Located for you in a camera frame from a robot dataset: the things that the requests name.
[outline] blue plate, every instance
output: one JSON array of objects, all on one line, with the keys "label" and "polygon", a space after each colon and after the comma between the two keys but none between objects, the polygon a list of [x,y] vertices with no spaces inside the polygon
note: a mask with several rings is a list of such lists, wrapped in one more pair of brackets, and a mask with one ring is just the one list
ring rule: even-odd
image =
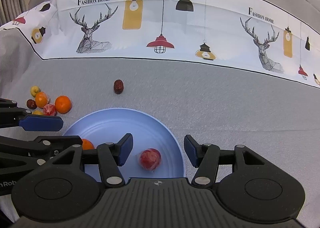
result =
[{"label": "blue plate", "polygon": [[[126,133],[133,136],[133,149],[124,166],[119,167],[126,182],[130,177],[185,176],[184,159],[177,139],[163,123],[146,113],[128,108],[103,109],[84,116],[64,135],[79,135],[96,148],[105,142],[117,143]],[[153,172],[138,164],[137,155],[148,148],[155,148],[161,154],[161,163]],[[97,165],[86,165],[85,172],[101,182]]]}]

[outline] tangerine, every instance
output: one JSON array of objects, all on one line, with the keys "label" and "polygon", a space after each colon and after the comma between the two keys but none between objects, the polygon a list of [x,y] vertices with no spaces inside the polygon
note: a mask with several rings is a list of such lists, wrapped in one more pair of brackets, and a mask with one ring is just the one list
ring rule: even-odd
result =
[{"label": "tangerine", "polygon": [[91,141],[89,141],[87,139],[81,139],[81,140],[82,140],[82,149],[84,149],[84,150],[92,150],[92,149],[94,149],[94,146],[91,143]]},{"label": "tangerine", "polygon": [[65,114],[71,109],[71,101],[67,96],[59,96],[54,102],[54,106],[60,114]]},{"label": "tangerine", "polygon": [[39,108],[43,108],[47,103],[49,103],[49,96],[44,92],[39,92],[36,94],[36,105]]}]

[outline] deer antler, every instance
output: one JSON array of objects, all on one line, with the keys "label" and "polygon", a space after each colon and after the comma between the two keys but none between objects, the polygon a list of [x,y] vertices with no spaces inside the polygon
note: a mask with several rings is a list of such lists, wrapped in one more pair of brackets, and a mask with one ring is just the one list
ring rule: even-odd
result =
[{"label": "deer antler", "polygon": [[76,13],[75,13],[75,18],[74,18],[74,19],[73,19],[71,13],[70,13],[70,17],[71,17],[71,19],[72,19],[76,24],[79,24],[79,25],[81,25],[82,27],[87,27],[87,23],[84,21],[84,15],[83,15],[83,18],[82,18],[82,22],[80,22],[80,20],[78,19],[77,14],[78,14],[80,8],[76,11]]},{"label": "deer antler", "polygon": [[270,35],[269,35],[269,32],[268,32],[268,38],[265,39],[265,40],[264,40],[264,43],[263,43],[264,46],[267,45],[267,44],[270,43],[270,42],[275,42],[275,41],[278,39],[278,36],[279,36],[279,33],[280,33],[280,32],[278,32],[278,35],[277,35],[277,37],[276,37],[276,33],[275,33],[275,30],[273,29],[273,26],[271,26],[271,28],[272,28],[272,30],[273,30],[273,36],[272,36],[271,39],[270,39]]},{"label": "deer antler", "polygon": [[104,16],[104,18],[102,18],[102,13],[100,13],[100,18],[99,18],[99,20],[97,20],[97,21],[94,23],[94,25],[93,25],[92,28],[95,28],[95,27],[98,26],[100,23],[102,23],[102,22],[110,19],[111,16],[113,16],[113,15],[115,14],[115,12],[117,11],[117,9],[118,9],[118,7],[116,7],[116,9],[113,11],[113,13],[111,13],[111,8],[110,8],[106,3],[105,3],[105,5],[106,5],[106,6],[108,7],[108,9],[109,9],[108,14],[106,14],[106,15]]},{"label": "deer antler", "polygon": [[244,25],[243,25],[243,22],[241,20],[241,17],[240,17],[240,21],[241,21],[241,24],[242,24],[242,27],[244,28],[244,30],[251,36],[253,37],[253,39],[258,40],[258,36],[254,33],[254,27],[252,28],[252,32],[250,32],[250,28],[248,28],[248,21],[251,19],[252,17],[250,17],[248,20],[245,21]]}]

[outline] red lamp illustration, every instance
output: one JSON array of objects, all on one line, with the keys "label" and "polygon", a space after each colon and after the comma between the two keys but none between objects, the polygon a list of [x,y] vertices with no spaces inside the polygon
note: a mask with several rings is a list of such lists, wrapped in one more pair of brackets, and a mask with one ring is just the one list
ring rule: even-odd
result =
[{"label": "red lamp illustration", "polygon": [[162,35],[163,29],[163,13],[164,13],[164,0],[162,5],[162,22],[161,22],[161,34],[156,38],[155,41],[148,43],[147,47],[154,47],[155,53],[165,53],[166,48],[174,49],[174,45],[167,41]]},{"label": "red lamp illustration", "polygon": [[306,72],[304,72],[304,70],[303,70],[303,68],[302,68],[301,65],[300,65],[300,67],[299,67],[298,73],[299,73],[300,75],[302,75],[302,77],[303,77],[304,80],[307,80],[308,74],[307,74]]},{"label": "red lamp illustration", "polygon": [[26,23],[24,16],[12,20],[12,25],[19,25],[20,23],[22,24]]}]

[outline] wrapped red apple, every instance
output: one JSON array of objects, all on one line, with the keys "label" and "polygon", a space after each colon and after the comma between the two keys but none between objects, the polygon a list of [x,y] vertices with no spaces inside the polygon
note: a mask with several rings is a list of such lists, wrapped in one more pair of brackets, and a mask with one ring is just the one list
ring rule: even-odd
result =
[{"label": "wrapped red apple", "polygon": [[161,163],[161,154],[156,149],[146,149],[138,154],[138,163],[145,170],[154,171]]},{"label": "wrapped red apple", "polygon": [[43,107],[43,114],[49,116],[55,116],[57,113],[56,107],[51,104],[47,104]]}]

